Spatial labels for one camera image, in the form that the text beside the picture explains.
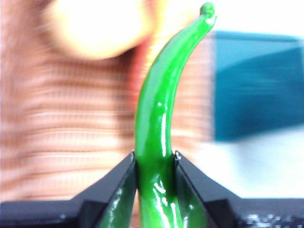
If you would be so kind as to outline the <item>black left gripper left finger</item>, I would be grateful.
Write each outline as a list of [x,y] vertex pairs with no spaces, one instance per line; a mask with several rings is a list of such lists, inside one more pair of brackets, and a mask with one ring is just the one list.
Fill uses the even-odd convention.
[[7,201],[2,228],[127,228],[136,193],[134,153],[68,200]]

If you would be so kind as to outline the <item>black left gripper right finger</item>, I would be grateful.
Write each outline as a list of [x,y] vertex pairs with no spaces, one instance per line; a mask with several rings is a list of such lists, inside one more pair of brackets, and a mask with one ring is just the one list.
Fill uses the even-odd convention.
[[302,198],[242,198],[176,151],[175,187],[185,228],[302,228]]

